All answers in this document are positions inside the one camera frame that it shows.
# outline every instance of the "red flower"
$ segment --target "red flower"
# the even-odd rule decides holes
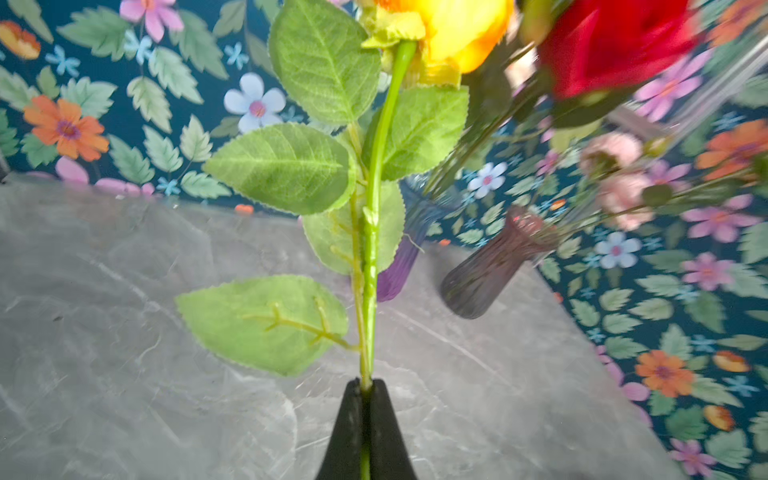
[[[539,48],[559,100],[640,85],[694,49],[688,0],[575,0]]]

